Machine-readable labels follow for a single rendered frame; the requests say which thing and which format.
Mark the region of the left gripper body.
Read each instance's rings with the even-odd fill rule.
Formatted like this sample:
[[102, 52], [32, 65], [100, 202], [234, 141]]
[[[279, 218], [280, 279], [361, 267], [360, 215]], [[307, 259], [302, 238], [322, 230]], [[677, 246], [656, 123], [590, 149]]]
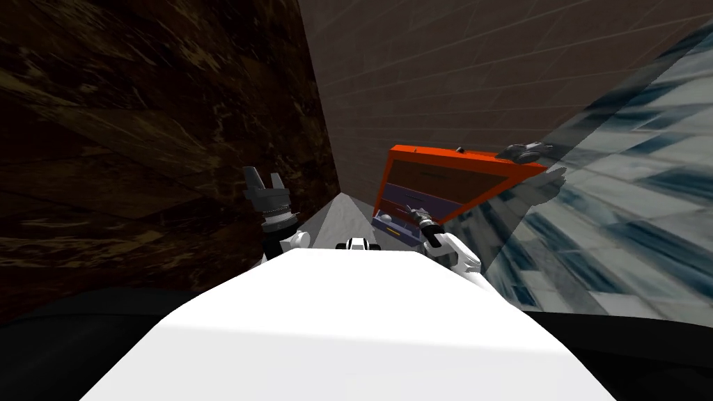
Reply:
[[244, 195], [251, 201], [252, 206], [262, 213], [289, 208], [290, 206], [290, 191], [286, 188], [249, 187], [244, 190]]

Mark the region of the purple drawer front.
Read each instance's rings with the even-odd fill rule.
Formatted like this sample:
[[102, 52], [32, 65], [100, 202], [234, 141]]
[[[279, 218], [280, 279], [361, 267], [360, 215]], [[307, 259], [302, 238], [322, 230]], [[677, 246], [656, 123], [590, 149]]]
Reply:
[[431, 196], [394, 184], [386, 184], [379, 201], [379, 210], [399, 219], [408, 219], [407, 206], [413, 209], [424, 209], [433, 219], [443, 220], [451, 212], [462, 207], [443, 198]]

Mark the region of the purple open drawer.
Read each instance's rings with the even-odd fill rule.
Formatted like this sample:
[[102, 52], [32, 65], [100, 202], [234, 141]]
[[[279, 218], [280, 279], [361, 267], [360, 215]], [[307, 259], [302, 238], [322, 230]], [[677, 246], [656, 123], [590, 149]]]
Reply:
[[[388, 224], [383, 223], [377, 218], [379, 214], [390, 214], [393, 221]], [[412, 220], [408, 214], [405, 214], [403, 210], [398, 208], [396, 208], [395, 212], [378, 210], [372, 219], [372, 225], [376, 229], [383, 231], [387, 235], [390, 235], [410, 247], [419, 246], [425, 241], [425, 237], [422, 235], [420, 228], [415, 221]], [[393, 233], [387, 231], [385, 228], [387, 226], [400, 232], [400, 236], [394, 235]]]

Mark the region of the brown drawer front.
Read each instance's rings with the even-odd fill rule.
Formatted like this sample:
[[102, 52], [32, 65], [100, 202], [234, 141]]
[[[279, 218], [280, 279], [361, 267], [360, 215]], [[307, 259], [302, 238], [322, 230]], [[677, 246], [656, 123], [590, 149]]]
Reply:
[[395, 160], [386, 184], [465, 204], [506, 180], [489, 173]]

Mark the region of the orange drawer cabinet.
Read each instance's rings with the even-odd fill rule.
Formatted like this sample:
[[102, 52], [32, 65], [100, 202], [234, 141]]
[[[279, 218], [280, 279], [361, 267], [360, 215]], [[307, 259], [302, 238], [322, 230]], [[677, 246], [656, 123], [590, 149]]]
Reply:
[[442, 225], [455, 217], [458, 217], [460, 214], [469, 211], [473, 207], [513, 188], [516, 184], [545, 172], [547, 169], [546, 166], [539, 164], [538, 161], [529, 164], [514, 164], [508, 160], [495, 159], [494, 156], [496, 154], [498, 153], [480, 152], [475, 150], [465, 150], [465, 153], [462, 154], [458, 153], [456, 149], [406, 145], [393, 146], [392, 149], [389, 150], [382, 182], [373, 210], [373, 217], [379, 210], [379, 201], [382, 197], [389, 172], [395, 160], [443, 166], [446, 168], [462, 169], [466, 171], [489, 173], [507, 177], [505, 182], [502, 182], [497, 185], [497, 187], [489, 190], [485, 194], [471, 200], [470, 202], [462, 204], [462, 207], [459, 210], [451, 212], [445, 219], [435, 220], [432, 218], [432, 220], [439, 225]]

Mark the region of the dark grey lumpy object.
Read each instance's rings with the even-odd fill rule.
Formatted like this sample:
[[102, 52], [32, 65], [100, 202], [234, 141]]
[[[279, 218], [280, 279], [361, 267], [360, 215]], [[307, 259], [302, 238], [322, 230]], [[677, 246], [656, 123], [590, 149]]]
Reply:
[[550, 152], [554, 147], [543, 142], [513, 144], [494, 156], [495, 159], [508, 160], [514, 164], [529, 164]]

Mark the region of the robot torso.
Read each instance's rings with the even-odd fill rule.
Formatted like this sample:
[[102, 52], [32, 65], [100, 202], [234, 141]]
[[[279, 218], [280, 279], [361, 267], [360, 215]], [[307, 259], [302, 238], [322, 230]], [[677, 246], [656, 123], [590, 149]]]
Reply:
[[81, 401], [615, 401], [481, 275], [294, 249], [162, 318]]

